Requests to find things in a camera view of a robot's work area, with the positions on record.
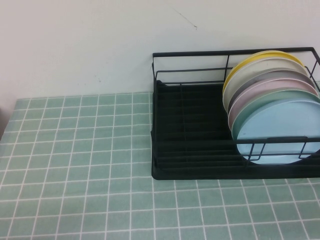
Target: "white grout line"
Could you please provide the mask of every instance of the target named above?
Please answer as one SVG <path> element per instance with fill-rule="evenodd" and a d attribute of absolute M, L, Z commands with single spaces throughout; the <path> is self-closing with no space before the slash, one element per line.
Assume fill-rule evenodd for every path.
<path fill-rule="evenodd" d="M 56 138 L 57 138 L 57 132 L 58 132 L 58 129 L 55 131 L 55 135 L 54 135 L 54 140 L 53 140 L 53 142 L 55 142 L 55 140 L 56 140 Z M 50 158 L 49 158 L 49 162 L 48 162 L 48 167 L 47 167 L 47 169 L 46 169 L 45 176 L 44 176 L 44 180 L 43 180 L 43 186 L 42 186 L 42 189 L 41 189 L 41 194 L 40 194 L 40 198 L 39 198 L 39 201 L 38 201 L 38 206 L 37 206 L 36 214 L 35 214 L 35 220 L 34 220 L 34 223 L 33 223 L 32 235 L 35 234 L 37 217 L 38 217 L 39 209 L 40 209 L 40 203 L 41 203 L 41 199 L 42 199 L 42 196 L 43 196 L 43 193 L 44 193 L 44 190 L 45 190 L 46 181 L 47 181 L 47 176 L 48 176 L 48 172 L 49 172 L 49 166 L 50 166 L 50 162 L 51 162 L 51 159 L 52 159 L 52 153 L 53 153 L 53 152 L 54 152 L 54 146 L 52 146 L 52 149 L 51 149 L 51 154 L 50 154 Z"/>
<path fill-rule="evenodd" d="M 39 133 L 39 130 L 40 130 L 40 127 L 41 127 L 41 123 L 42 123 L 42 120 L 41 120 L 40 123 L 39 123 L 39 127 L 38 127 L 37 133 L 36 133 L 36 135 L 35 135 L 36 138 L 37 138 L 37 136 L 38 136 L 38 133 Z M 36 146 L 36 143 L 33 144 L 31 153 L 34 152 L 35 146 Z M 31 162 L 31 156 L 29 157 L 29 160 L 28 160 L 28 164 L 27 164 L 27 167 L 26 167 L 27 169 L 29 168 L 30 162 Z M 24 173 L 23 181 L 22 181 L 22 184 L 21 184 L 21 187 L 20 187 L 20 192 L 19 192 L 19 194 L 18 194 L 17 201 L 16 201 L 16 204 L 15 204 L 15 208 L 14 208 L 14 211 L 13 211 L 13 219 L 11 220 L 11 223 L 10 223 L 10 226 L 9 226 L 9 229 L 8 229 L 8 235 L 10 235 L 11 228 L 12 228 L 13 223 L 14 223 L 14 217 L 15 217 L 15 215 L 16 215 L 17 208 L 18 208 L 18 203 L 19 203 L 18 200 L 19 200 L 19 198 L 20 198 L 20 196 L 21 196 L 22 189 L 23 189 L 23 187 L 24 187 L 24 183 L 25 183 L 25 180 L 26 180 L 26 177 L 27 177 L 27 172 L 28 172 L 28 171 L 25 171 L 25 173 Z"/>
<path fill-rule="evenodd" d="M 76 128 L 78 126 L 78 123 L 79 123 L 79 115 L 80 115 L 80 111 L 78 112 L 78 118 L 76 120 Z M 58 217 L 58 222 L 57 222 L 57 225 L 56 225 L 56 232 L 55 232 L 55 240 L 57 240 L 57 237 L 58 237 L 58 232 L 59 232 L 59 224 L 60 224 L 60 220 L 61 220 L 61 213 L 62 213 L 62 208 L 63 208 L 63 205 L 64 205 L 64 196 L 65 196 L 65 193 L 66 193 L 66 189 L 67 189 L 67 181 L 68 181 L 68 177 L 69 177 L 69 172 L 70 172 L 70 165 L 71 165 L 71 159 L 72 159 L 72 154 L 73 154 L 73 151 L 74 151 L 74 146 L 75 146 L 75 139 L 76 139 L 76 134 L 74 134 L 73 136 L 73 142 L 72 142 L 72 147 L 71 147 L 71 154 L 70 154 L 70 159 L 69 159 L 69 165 L 68 165 L 68 170 L 66 172 L 66 182 L 65 182 L 65 185 L 64 185 L 64 189 L 63 189 L 63 194 L 62 194 L 62 201 L 61 201 L 61 207 L 60 207 L 60 212 L 59 212 L 59 217 Z"/>

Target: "light blue plate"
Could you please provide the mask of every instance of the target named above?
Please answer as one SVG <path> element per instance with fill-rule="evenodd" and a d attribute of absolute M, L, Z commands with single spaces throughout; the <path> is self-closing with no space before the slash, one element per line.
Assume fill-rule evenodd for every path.
<path fill-rule="evenodd" d="M 238 140 L 273 137 L 320 137 L 320 103 L 306 98 L 284 99 L 271 102 L 253 112 L 243 123 Z M 300 153 L 304 143 L 269 143 L 264 154 Z M 241 154 L 250 154 L 252 144 L 238 144 Z M 252 154 L 259 154 L 263 144 L 255 144 Z M 303 153 L 315 153 L 320 142 L 308 142 Z M 250 158 L 256 164 L 290 164 L 299 161 L 298 155 L 257 156 Z"/>

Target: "pink plate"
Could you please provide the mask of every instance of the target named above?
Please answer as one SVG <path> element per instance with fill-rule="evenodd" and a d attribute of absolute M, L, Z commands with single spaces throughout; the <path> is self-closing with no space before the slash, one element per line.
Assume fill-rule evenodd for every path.
<path fill-rule="evenodd" d="M 263 93 L 270 93 L 271 90 L 277 91 L 280 88 L 300 89 L 312 93 L 316 96 L 318 95 L 317 91 L 310 84 L 298 79 L 271 78 L 259 81 L 243 91 L 233 102 L 228 114 L 229 128 L 232 128 L 237 115 L 250 100 L 258 95 L 263 95 Z"/>

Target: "dark object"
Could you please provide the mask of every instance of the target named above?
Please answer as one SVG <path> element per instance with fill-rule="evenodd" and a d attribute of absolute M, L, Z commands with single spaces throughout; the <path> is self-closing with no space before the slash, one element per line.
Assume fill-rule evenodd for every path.
<path fill-rule="evenodd" d="M 248 55 L 265 50 L 288 53 L 311 52 L 315 58 L 313 73 L 320 58 L 313 47 L 272 48 L 228 51 L 153 53 L 153 117 L 152 117 L 152 176 L 157 180 L 187 179 L 282 179 L 320 177 L 320 151 L 304 158 L 301 153 L 308 142 L 320 142 L 320 137 L 273 137 L 234 141 L 228 128 L 227 114 L 222 103 L 222 87 L 226 79 L 229 57 Z M 207 69 L 159 70 L 154 58 L 225 56 L 225 67 Z M 158 73 L 224 70 L 224 79 L 194 82 L 161 82 Z M 301 161 L 285 165 L 259 165 L 240 155 L 237 144 L 304 143 Z M 247 154 L 253 156 L 288 155 Z"/>

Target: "green tile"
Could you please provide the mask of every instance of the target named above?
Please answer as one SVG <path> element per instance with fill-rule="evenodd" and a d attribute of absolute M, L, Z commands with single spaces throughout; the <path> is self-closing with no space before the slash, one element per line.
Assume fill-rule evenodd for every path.
<path fill-rule="evenodd" d="M 116 104 L 131 104 L 132 103 L 132 94 L 117 94 L 115 96 Z"/>
<path fill-rule="evenodd" d="M 15 217 L 35 217 L 37 214 L 39 200 L 19 201 Z"/>
<path fill-rule="evenodd" d="M 37 137 L 37 131 L 25 131 L 25 132 L 20 132 L 17 143 L 30 143 L 34 142 Z"/>
<path fill-rule="evenodd" d="M 53 142 L 37 142 L 34 144 L 32 154 L 51 154 L 53 146 Z"/>
<path fill-rule="evenodd" d="M 264 186 L 248 187 L 244 189 L 249 204 L 269 203 L 267 189 Z"/>
<path fill-rule="evenodd" d="M 160 240 L 178 240 L 179 238 L 179 230 L 177 228 L 174 229 L 156 229 L 155 230 L 156 239 Z"/>
<path fill-rule="evenodd" d="M 92 139 L 87 140 L 75 140 L 73 145 L 73 152 L 80 153 L 80 152 L 90 152 L 92 149 Z"/>
<path fill-rule="evenodd" d="M 82 215 L 61 216 L 58 233 L 78 233 L 81 230 Z"/>
<path fill-rule="evenodd" d="M 30 158 L 29 156 L 13 156 L 10 160 L 8 170 L 26 169 L 28 166 L 29 158 Z M 3 165 L 6 165 L 5 162 L 7 162 L 7 161 L 5 161 L 4 159 L 1 159 L 0 161 L 1 162 L 4 161 Z"/>
<path fill-rule="evenodd" d="M 87 181 L 67 182 L 65 196 L 83 196 L 86 193 Z"/>
<path fill-rule="evenodd" d="M 65 198 L 61 214 L 82 214 L 85 207 L 85 197 Z"/>
<path fill-rule="evenodd" d="M 128 115 L 132 114 L 132 105 L 116 105 L 115 106 L 115 115 Z"/>
<path fill-rule="evenodd" d="M 90 175 L 89 179 L 108 179 L 109 178 L 109 172 L 110 172 L 110 166 L 104 165 L 104 166 L 92 166 L 90 168 Z"/>
<path fill-rule="evenodd" d="M 71 153 L 73 141 L 56 141 L 53 147 L 54 154 L 67 154 Z"/>
<path fill-rule="evenodd" d="M 62 199 L 41 199 L 39 206 L 39 216 L 59 215 Z"/>
<path fill-rule="evenodd" d="M 131 137 L 115 137 L 113 139 L 113 150 L 128 150 L 131 149 Z"/>
<path fill-rule="evenodd" d="M 115 106 L 98 106 L 98 116 L 105 116 L 105 115 L 114 115 L 115 113 Z"/>
<path fill-rule="evenodd" d="M 65 183 L 46 183 L 44 185 L 42 197 L 43 198 L 56 198 L 62 197 L 65 190 Z"/>
<path fill-rule="evenodd" d="M 178 227 L 178 216 L 176 209 L 155 210 L 154 215 L 156 228 Z"/>
<path fill-rule="evenodd" d="M 227 223 L 223 207 L 206 207 L 202 209 L 205 225 L 224 225 Z"/>
<path fill-rule="evenodd" d="M 130 192 L 130 179 L 111 179 L 110 180 L 110 193 L 129 193 Z"/>
<path fill-rule="evenodd" d="M 93 137 L 94 128 L 80 128 L 75 133 L 75 139 L 92 139 Z"/>
<path fill-rule="evenodd" d="M 100 95 L 99 105 L 112 105 L 115 104 L 115 95 Z"/>
<path fill-rule="evenodd" d="M 225 205 L 246 204 L 243 188 L 223 188 L 222 195 Z"/>
<path fill-rule="evenodd" d="M 28 125 L 28 123 L 30 123 L 31 121 L 24 121 L 23 124 L 24 124 L 24 128 L 23 129 L 21 127 L 21 124 L 22 124 L 23 121 L 9 121 L 5 127 L 5 132 L 13 132 L 13 131 L 19 131 L 20 128 L 21 130 L 27 130 L 26 128 L 29 128 L 30 126 Z"/>
<path fill-rule="evenodd" d="M 44 119 L 60 118 L 62 108 L 49 108 L 44 111 Z"/>
<path fill-rule="evenodd" d="M 291 191 L 296 201 L 316 199 L 315 193 L 311 185 L 292 185 Z"/>
<path fill-rule="evenodd" d="M 179 208 L 199 207 L 198 191 L 178 191 L 176 193 Z"/>
<path fill-rule="evenodd" d="M 25 170 L 7 171 L 2 184 L 21 184 L 24 180 L 25 174 Z"/>
<path fill-rule="evenodd" d="M 229 224 L 244 224 L 251 222 L 247 206 L 227 206 L 225 211 Z"/>
<path fill-rule="evenodd" d="M 14 144 L 18 137 L 18 132 L 4 132 L 1 138 L 2 144 Z"/>
<path fill-rule="evenodd" d="M 119 194 L 109 196 L 109 212 L 128 210 L 130 210 L 130 194 Z"/>
<path fill-rule="evenodd" d="M 304 227 L 301 222 L 280 222 L 279 226 L 284 240 L 307 239 Z"/>
<path fill-rule="evenodd" d="M 131 126 L 115 126 L 113 130 L 114 137 L 131 136 Z"/>
<path fill-rule="evenodd" d="M 150 136 L 133 136 L 132 148 L 133 149 L 149 149 L 151 147 Z"/>
<path fill-rule="evenodd" d="M 66 97 L 64 100 L 64 107 L 78 107 L 80 106 L 81 97 Z"/>
<path fill-rule="evenodd" d="M 85 213 L 103 213 L 107 211 L 107 196 L 88 196 L 85 202 Z"/>
<path fill-rule="evenodd" d="M 73 153 L 71 157 L 71 166 L 85 166 L 90 164 L 91 153 Z"/>
<path fill-rule="evenodd" d="M 46 108 L 61 108 L 64 104 L 64 98 L 49 98 Z"/>
<path fill-rule="evenodd" d="M 199 226 L 203 224 L 200 208 L 179 209 L 178 213 L 181 227 Z"/>
<path fill-rule="evenodd" d="M 44 114 L 44 109 L 29 109 L 26 112 L 25 119 L 41 119 Z"/>
<path fill-rule="evenodd" d="M 15 208 L 15 201 L 0 202 L 0 218 L 12 218 Z"/>
<path fill-rule="evenodd" d="M 81 106 L 95 106 L 98 104 L 98 96 L 83 96 Z"/>
<path fill-rule="evenodd" d="M 56 140 L 73 140 L 75 137 L 75 129 L 59 129 L 56 132 Z"/>
<path fill-rule="evenodd" d="M 135 230 L 131 232 L 132 240 L 154 240 L 153 230 Z"/>
<path fill-rule="evenodd" d="M 230 226 L 232 240 L 255 240 L 255 232 L 252 225 Z"/>
<path fill-rule="evenodd" d="M 12 222 L 9 236 L 31 235 L 34 227 L 35 218 L 15 218 Z"/>
<path fill-rule="evenodd" d="M 152 193 L 135 193 L 131 195 L 132 210 L 153 209 Z"/>
<path fill-rule="evenodd" d="M 111 150 L 112 139 L 95 139 L 93 141 L 93 151 L 108 151 Z"/>
<path fill-rule="evenodd" d="M 14 146 L 12 155 L 31 155 L 32 149 L 34 147 L 33 143 L 19 143 Z"/>
<path fill-rule="evenodd" d="M 54 154 L 51 157 L 50 167 L 67 167 L 70 161 L 70 154 Z"/>
<path fill-rule="evenodd" d="M 99 127 L 94 131 L 94 138 L 111 138 L 112 137 L 112 127 Z"/>
<path fill-rule="evenodd" d="M 296 203 L 302 219 L 318 219 L 320 216 L 320 206 L 316 201 Z"/>
<path fill-rule="evenodd" d="M 58 226 L 57 216 L 38 217 L 35 223 L 34 234 L 55 234 Z"/>
<path fill-rule="evenodd" d="M 131 115 L 116 115 L 114 119 L 115 126 L 127 126 L 132 124 Z"/>
<path fill-rule="evenodd" d="M 46 172 L 46 169 L 28 170 L 26 172 L 24 183 L 43 183 L 45 181 Z"/>
<path fill-rule="evenodd" d="M 82 106 L 80 109 L 80 117 L 92 117 L 96 116 L 97 107 L 96 106 Z"/>
<path fill-rule="evenodd" d="M 31 99 L 30 104 L 29 104 L 29 109 L 41 109 L 46 106 L 47 99 L 46 98 L 36 98 L 36 99 Z"/>
<path fill-rule="evenodd" d="M 61 118 L 59 123 L 59 129 L 74 129 L 77 126 L 78 119 L 74 118 Z"/>
<path fill-rule="evenodd" d="M 305 221 L 303 225 L 310 239 L 320 239 L 320 220 Z"/>
<path fill-rule="evenodd" d="M 128 164 L 131 162 L 131 150 L 113 151 L 112 163 L 113 164 Z"/>
<path fill-rule="evenodd" d="M 27 109 L 29 105 L 30 100 L 29 99 L 18 99 L 15 102 L 14 109 Z"/>
<path fill-rule="evenodd" d="M 132 229 L 151 229 L 154 227 L 154 212 L 150 211 L 133 211 L 131 213 Z"/>
<path fill-rule="evenodd" d="M 281 240 L 276 223 L 257 224 L 254 226 L 259 240 Z"/>
<path fill-rule="evenodd" d="M 150 124 L 150 115 L 149 114 L 135 114 L 132 119 L 133 125 L 136 124 Z"/>
<path fill-rule="evenodd" d="M 107 231 L 129 229 L 130 213 L 129 212 L 110 212 L 106 224 Z"/>
<path fill-rule="evenodd" d="M 40 130 L 57 129 L 59 119 L 43 119 L 41 122 Z"/>
<path fill-rule="evenodd" d="M 129 178 L 131 175 L 131 164 L 112 165 L 111 178 Z"/>
<path fill-rule="evenodd" d="M 110 151 L 93 152 L 91 157 L 91 165 L 109 164 L 110 160 Z"/>
<path fill-rule="evenodd" d="M 290 202 L 292 195 L 289 186 L 269 186 L 268 192 L 272 202 Z"/>
<path fill-rule="evenodd" d="M 299 215 L 294 203 L 276 203 L 273 209 L 278 221 L 298 220 Z"/>
<path fill-rule="evenodd" d="M 114 125 L 114 116 L 98 116 L 96 118 L 96 127 L 110 127 L 113 125 Z"/>
<path fill-rule="evenodd" d="M 19 198 L 20 199 L 37 199 L 41 195 L 42 187 L 43 187 L 42 184 L 23 185 L 21 195 Z"/>
<path fill-rule="evenodd" d="M 219 189 L 199 190 L 202 207 L 223 205 Z"/>
<path fill-rule="evenodd" d="M 10 120 L 23 120 L 25 118 L 26 112 L 27 110 L 14 110 L 10 117 Z"/>
<path fill-rule="evenodd" d="M 70 167 L 68 181 L 87 180 L 89 174 L 88 166 Z"/>
<path fill-rule="evenodd" d="M 250 205 L 252 220 L 255 223 L 274 222 L 275 216 L 270 204 Z"/>
<path fill-rule="evenodd" d="M 46 182 L 64 182 L 67 178 L 68 168 L 49 168 L 46 176 Z"/>
<path fill-rule="evenodd" d="M 107 214 L 89 214 L 84 215 L 83 228 L 84 232 L 104 231 L 106 227 Z"/>
<path fill-rule="evenodd" d="M 54 141 L 56 137 L 56 130 L 39 130 L 36 141 L 45 142 L 45 141 Z"/>
<path fill-rule="evenodd" d="M 107 194 L 108 193 L 108 180 L 89 181 L 88 195 Z"/>

